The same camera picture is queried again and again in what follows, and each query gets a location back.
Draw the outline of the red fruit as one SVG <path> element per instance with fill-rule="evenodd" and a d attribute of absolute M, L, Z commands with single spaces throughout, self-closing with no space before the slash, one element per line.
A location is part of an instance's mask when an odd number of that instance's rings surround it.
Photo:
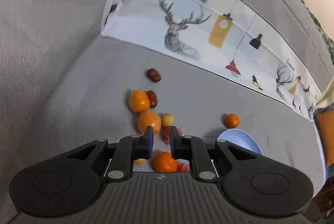
<path fill-rule="evenodd" d="M 190 172 L 189 161 L 186 161 L 186 160 L 178 161 L 176 172 L 177 173 L 188 173 L 188 172 Z"/>
<path fill-rule="evenodd" d="M 179 136 L 183 136 L 184 135 L 184 131 L 183 128 L 181 127 L 176 127 L 178 135 Z M 163 140 L 165 143 L 169 144 L 170 143 L 170 127 L 167 127 L 166 129 L 164 129 L 164 132 L 162 134 Z"/>

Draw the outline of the lone orange tangerine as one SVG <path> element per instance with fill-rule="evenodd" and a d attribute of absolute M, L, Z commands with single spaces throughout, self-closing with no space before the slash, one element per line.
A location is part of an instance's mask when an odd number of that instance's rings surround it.
<path fill-rule="evenodd" d="M 240 119 L 236 114 L 230 113 L 224 117 L 224 125 L 226 128 L 237 128 L 239 123 Z"/>

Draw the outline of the lower yellow small fruit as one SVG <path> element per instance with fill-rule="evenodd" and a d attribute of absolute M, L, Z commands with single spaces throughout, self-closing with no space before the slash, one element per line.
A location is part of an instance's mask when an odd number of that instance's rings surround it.
<path fill-rule="evenodd" d="M 146 159 L 143 159 L 143 158 L 136 159 L 136 160 L 134 161 L 134 164 L 135 164 L 135 165 L 141 165 L 141 164 L 145 163 L 145 161 L 146 161 Z"/>

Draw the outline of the yellow small fruit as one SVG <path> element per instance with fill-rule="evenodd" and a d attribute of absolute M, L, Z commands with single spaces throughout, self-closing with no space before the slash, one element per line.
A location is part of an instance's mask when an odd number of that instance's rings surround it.
<path fill-rule="evenodd" d="M 175 118 L 171 114 L 163 114 L 161 116 L 161 124 L 164 128 L 171 127 L 174 125 Z"/>
<path fill-rule="evenodd" d="M 141 165 L 141 164 L 145 163 L 145 161 L 146 161 L 146 159 L 143 159 L 143 158 L 136 159 L 136 160 L 134 161 L 134 164 L 135 164 L 135 165 Z"/>

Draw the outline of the middle wrapped orange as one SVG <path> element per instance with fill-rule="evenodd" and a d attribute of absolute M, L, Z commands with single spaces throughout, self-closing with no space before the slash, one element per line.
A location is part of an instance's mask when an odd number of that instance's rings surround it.
<path fill-rule="evenodd" d="M 144 135 L 147 126 L 151 126 L 153 134 L 157 135 L 161 131 L 161 118 L 153 111 L 145 111 L 140 114 L 137 125 L 142 135 Z"/>

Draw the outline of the wrapped orange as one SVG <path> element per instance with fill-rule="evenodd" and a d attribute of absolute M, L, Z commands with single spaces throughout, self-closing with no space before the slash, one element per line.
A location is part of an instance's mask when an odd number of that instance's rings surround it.
<path fill-rule="evenodd" d="M 140 114 L 137 125 L 142 135 L 144 135 L 147 126 L 151 126 L 153 134 L 157 135 L 161 131 L 161 118 L 153 111 L 145 111 Z"/>
<path fill-rule="evenodd" d="M 130 92 L 128 105 L 134 113 L 142 113 L 150 108 L 150 100 L 145 91 L 136 89 Z"/>

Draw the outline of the upper yellow small fruit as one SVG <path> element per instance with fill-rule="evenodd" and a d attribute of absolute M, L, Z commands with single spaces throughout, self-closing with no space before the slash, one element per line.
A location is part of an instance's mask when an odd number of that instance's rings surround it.
<path fill-rule="evenodd" d="M 171 127 L 174 125 L 175 118 L 171 114 L 163 114 L 161 116 L 161 124 L 164 128 Z"/>

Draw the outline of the upper wrapped orange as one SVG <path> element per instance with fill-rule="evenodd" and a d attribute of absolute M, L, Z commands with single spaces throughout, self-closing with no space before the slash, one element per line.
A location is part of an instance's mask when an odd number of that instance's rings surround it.
<path fill-rule="evenodd" d="M 150 100 L 145 91 L 136 89 L 130 92 L 128 105 L 134 113 L 142 113 L 150 108 Z"/>

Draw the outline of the blue plate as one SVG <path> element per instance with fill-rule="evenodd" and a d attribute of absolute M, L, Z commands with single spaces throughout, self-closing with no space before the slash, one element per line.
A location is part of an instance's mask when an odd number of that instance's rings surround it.
<path fill-rule="evenodd" d="M 227 129 L 222 132 L 216 140 L 226 140 L 230 143 L 248 149 L 254 153 L 262 155 L 262 151 L 257 142 L 245 131 L 236 128 Z"/>

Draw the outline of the near dark red jujube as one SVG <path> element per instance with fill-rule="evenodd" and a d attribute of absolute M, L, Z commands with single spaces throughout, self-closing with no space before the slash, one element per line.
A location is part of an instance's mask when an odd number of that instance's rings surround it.
<path fill-rule="evenodd" d="M 150 108 L 155 108 L 157 106 L 157 96 L 154 91 L 147 91 L 146 92 L 149 102 L 150 102 Z"/>

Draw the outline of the dark red jujube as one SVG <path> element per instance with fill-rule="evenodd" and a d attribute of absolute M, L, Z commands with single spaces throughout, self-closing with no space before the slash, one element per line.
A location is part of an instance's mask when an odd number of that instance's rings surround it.
<path fill-rule="evenodd" d="M 158 83 L 161 80 L 161 75 L 155 68 L 148 69 L 146 76 L 154 83 Z"/>
<path fill-rule="evenodd" d="M 157 106 L 157 96 L 154 91 L 147 91 L 146 92 L 149 102 L 150 102 L 150 108 L 155 108 Z"/>

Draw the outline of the far dark red jujube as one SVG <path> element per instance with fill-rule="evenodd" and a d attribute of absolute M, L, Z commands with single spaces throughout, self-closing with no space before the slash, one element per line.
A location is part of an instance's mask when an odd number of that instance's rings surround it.
<path fill-rule="evenodd" d="M 146 76 L 154 83 L 158 83 L 161 80 L 161 75 L 155 68 L 148 69 Z"/>

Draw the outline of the grey printed sofa cover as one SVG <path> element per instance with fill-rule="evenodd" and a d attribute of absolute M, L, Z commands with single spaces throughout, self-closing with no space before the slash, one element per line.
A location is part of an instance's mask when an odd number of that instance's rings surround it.
<path fill-rule="evenodd" d="M 1 223 L 314 223 L 332 76 L 302 0 L 1 0 Z M 108 145 L 142 135 L 136 89 L 203 140 L 215 182 L 153 169 L 162 125 L 130 179 L 106 180 Z M 262 155 L 216 140 L 230 113 Z"/>

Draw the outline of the pale yellow cloth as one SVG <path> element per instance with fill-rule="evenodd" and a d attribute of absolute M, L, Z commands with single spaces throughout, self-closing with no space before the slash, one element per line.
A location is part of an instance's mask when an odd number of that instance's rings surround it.
<path fill-rule="evenodd" d="M 315 116 L 320 113 L 332 110 L 333 102 L 334 102 L 334 79 L 332 78 L 314 107 L 313 118 L 315 118 Z"/>

